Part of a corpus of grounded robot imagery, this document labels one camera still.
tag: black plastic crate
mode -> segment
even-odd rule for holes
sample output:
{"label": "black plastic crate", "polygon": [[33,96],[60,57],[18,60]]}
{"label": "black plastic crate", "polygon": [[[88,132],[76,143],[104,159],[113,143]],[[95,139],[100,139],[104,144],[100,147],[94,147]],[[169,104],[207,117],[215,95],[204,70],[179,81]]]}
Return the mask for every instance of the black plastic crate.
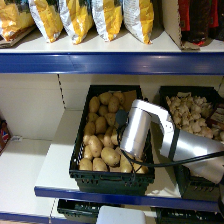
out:
{"label": "black plastic crate", "polygon": [[[120,172],[97,172],[78,170],[78,163],[83,153],[83,130],[86,124],[89,101],[93,96],[98,96],[107,91],[128,92],[135,90],[137,99],[142,99],[140,86],[126,85],[91,85],[86,98],[74,151],[71,157],[69,174],[75,178],[80,191],[105,194],[125,194],[125,195],[144,195],[150,183],[154,182],[155,169],[149,168],[147,174],[120,173]],[[152,148],[150,142],[150,131],[147,136],[143,155],[144,161],[153,163]]]}
{"label": "black plastic crate", "polygon": [[[192,96],[206,97],[207,101],[211,102],[213,106],[223,102],[223,99],[213,87],[161,86],[159,91],[160,105],[169,111],[166,96],[177,96],[178,92],[191,92]],[[182,198],[206,201],[218,200],[219,187],[217,184],[202,177],[192,176],[190,170],[182,165],[174,166],[174,173]]]}
{"label": "black plastic crate", "polygon": [[220,213],[156,208],[157,224],[221,224]]}
{"label": "black plastic crate", "polygon": [[96,223],[101,206],[120,207],[115,204],[102,204],[59,199],[57,211],[70,221]]}

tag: basket of potatoes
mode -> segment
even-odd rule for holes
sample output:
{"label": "basket of potatoes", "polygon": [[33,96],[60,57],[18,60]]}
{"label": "basket of potatoes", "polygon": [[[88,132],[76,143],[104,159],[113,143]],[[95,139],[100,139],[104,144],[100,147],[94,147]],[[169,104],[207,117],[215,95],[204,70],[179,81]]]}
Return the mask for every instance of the basket of potatoes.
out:
{"label": "basket of potatoes", "polygon": [[[144,195],[154,182],[154,168],[129,163],[118,146],[116,112],[128,112],[135,99],[140,86],[90,86],[69,168],[80,191]],[[142,161],[153,163],[150,132]]]}
{"label": "basket of potatoes", "polygon": [[[219,140],[207,119],[217,103],[223,102],[213,87],[162,86],[160,105],[166,108],[177,128],[213,140]],[[174,173],[182,198],[217,201],[219,186],[199,177],[187,167],[174,166]]]}

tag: black cable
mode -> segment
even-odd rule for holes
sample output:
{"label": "black cable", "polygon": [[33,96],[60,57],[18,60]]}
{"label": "black cable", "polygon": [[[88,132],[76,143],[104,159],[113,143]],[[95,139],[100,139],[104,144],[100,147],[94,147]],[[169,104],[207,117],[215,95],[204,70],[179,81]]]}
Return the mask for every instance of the black cable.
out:
{"label": "black cable", "polygon": [[154,168],[154,167],[162,168],[162,167],[169,167],[169,166],[177,166],[177,165],[182,165],[182,164],[186,164],[186,163],[197,162],[200,160],[206,160],[206,159],[224,156],[224,151],[222,151],[222,152],[215,152],[215,153],[211,153],[208,155],[198,156],[198,157],[194,157],[194,158],[190,158],[190,159],[184,159],[184,160],[179,160],[179,161],[175,161],[175,162],[170,162],[170,163],[149,164],[149,163],[139,162],[139,161],[136,161],[136,160],[130,158],[123,150],[121,150],[121,152],[126,157],[126,159],[130,160],[131,162],[137,163],[142,166],[147,166],[150,168]]}

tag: chip bag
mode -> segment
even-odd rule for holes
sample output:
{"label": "chip bag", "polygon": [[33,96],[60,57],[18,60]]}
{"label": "chip bag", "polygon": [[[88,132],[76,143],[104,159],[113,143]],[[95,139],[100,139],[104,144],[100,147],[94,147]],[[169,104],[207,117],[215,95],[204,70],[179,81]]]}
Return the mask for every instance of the chip bag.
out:
{"label": "chip bag", "polygon": [[92,0],[93,20],[98,34],[105,41],[116,38],[122,24],[122,5],[119,0]]}
{"label": "chip bag", "polygon": [[59,0],[62,23],[73,44],[79,44],[93,26],[90,0]]}
{"label": "chip bag", "polygon": [[56,41],[63,29],[57,0],[29,0],[29,6],[33,19],[46,42]]}
{"label": "chip bag", "polygon": [[28,0],[0,0],[0,34],[6,41],[34,24]]}
{"label": "chip bag", "polygon": [[138,40],[150,44],[154,11],[150,0],[123,0],[124,24]]}

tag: white robotic arm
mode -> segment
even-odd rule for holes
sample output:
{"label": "white robotic arm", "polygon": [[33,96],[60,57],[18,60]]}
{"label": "white robotic arm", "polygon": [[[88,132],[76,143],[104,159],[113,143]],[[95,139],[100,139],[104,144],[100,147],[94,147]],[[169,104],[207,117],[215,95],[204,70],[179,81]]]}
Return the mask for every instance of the white robotic arm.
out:
{"label": "white robotic arm", "polygon": [[[132,103],[127,127],[120,142],[121,150],[141,158],[151,121],[159,124],[163,133],[160,154],[172,161],[182,161],[224,151],[224,145],[218,141],[177,129],[167,110],[143,100],[135,100]],[[213,183],[224,184],[224,156],[183,165]],[[221,189],[220,203],[224,204],[224,189]]]}

